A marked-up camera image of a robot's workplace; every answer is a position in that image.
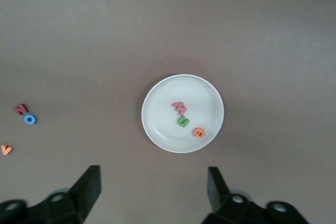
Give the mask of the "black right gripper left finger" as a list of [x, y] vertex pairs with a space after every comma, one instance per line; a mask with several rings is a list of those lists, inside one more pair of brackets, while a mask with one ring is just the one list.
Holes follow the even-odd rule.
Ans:
[[101, 193], [101, 169], [91, 165], [67, 192], [29, 207], [23, 199], [1, 203], [1, 223], [84, 223]]

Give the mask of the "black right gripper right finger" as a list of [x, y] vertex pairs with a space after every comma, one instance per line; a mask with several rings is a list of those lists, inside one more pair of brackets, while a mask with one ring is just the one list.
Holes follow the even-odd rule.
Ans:
[[240, 193], [229, 190], [218, 167], [208, 167], [207, 195], [212, 212], [203, 223], [307, 223], [291, 204], [270, 201], [262, 208]]

